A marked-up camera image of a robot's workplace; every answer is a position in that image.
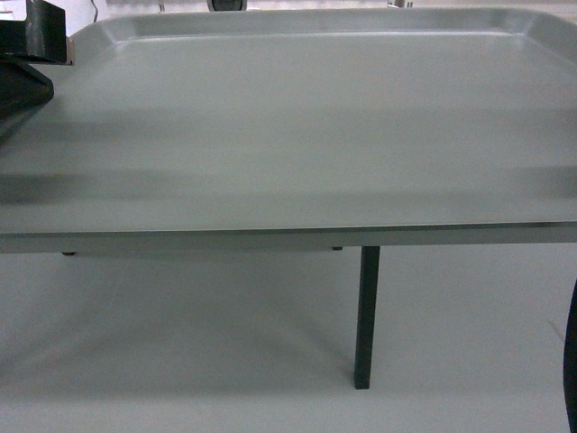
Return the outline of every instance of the floor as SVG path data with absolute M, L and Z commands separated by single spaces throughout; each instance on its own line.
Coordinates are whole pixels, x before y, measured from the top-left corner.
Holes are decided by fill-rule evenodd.
M 0 431 L 564 432 L 577 245 L 0 255 Z

